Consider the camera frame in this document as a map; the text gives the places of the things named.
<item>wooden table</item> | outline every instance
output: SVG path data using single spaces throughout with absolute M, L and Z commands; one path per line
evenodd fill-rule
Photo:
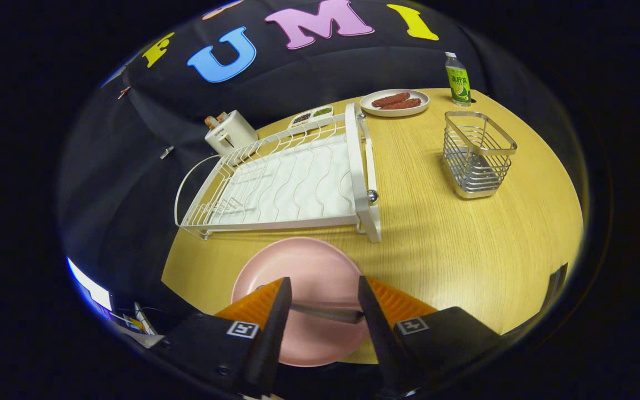
M 354 226 L 299 231 L 213 233 L 202 241 L 180 230 L 162 282 L 200 311 L 228 306 L 236 276 L 266 245 L 291 236 L 322 239 L 344 251 L 373 278 L 437 309 L 460 306 L 500 334 L 539 311 L 549 274 L 574 265 L 582 239 L 582 212 L 566 170 L 525 122 L 478 91 L 470 111 L 490 116 L 518 143 L 513 165 L 495 195 L 463 200 L 444 175 L 444 113 L 467 107 L 449 89 L 420 89 L 431 102 L 416 116 L 368 114 L 373 140 L 381 243 Z M 333 103 L 337 113 L 345 104 Z M 287 128 L 290 118 L 258 130 Z M 370 339 L 345 362 L 376 363 Z

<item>wire basket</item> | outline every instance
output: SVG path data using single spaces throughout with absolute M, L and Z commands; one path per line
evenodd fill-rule
M 488 197 L 500 187 L 518 144 L 485 114 L 447 111 L 443 163 L 457 195 Z

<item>grilled sausage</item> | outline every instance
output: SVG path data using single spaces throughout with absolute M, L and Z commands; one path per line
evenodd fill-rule
M 389 104 L 388 106 L 381 107 L 380 109 L 404 109 L 404 108 L 416 107 L 419 104 L 421 104 L 421 99 L 408 99 L 407 101 Z
M 384 107 L 384 106 L 388 106 L 389 104 L 405 101 L 407 98 L 409 98 L 409 96 L 410 96 L 409 92 L 404 92 L 404 93 L 397 93 L 397 94 L 394 94 L 393 96 L 388 96 L 386 98 L 376 99 L 375 101 L 372 102 L 372 107 Z

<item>metal ball knob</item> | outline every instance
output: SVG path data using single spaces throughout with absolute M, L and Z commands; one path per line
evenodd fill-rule
M 367 198 L 369 198 L 370 205 L 374 205 L 379 200 L 379 193 L 376 190 L 367 190 Z

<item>dish rack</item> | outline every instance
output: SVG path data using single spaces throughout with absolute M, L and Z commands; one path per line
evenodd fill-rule
M 372 140 L 355 103 L 328 116 L 278 132 L 221 157 L 181 223 L 207 240 L 216 231 L 355 225 L 381 240 Z
M 464 198 L 492 195 L 508 174 L 518 144 L 480 112 L 447 111 L 444 117 L 443 163 L 455 193 Z

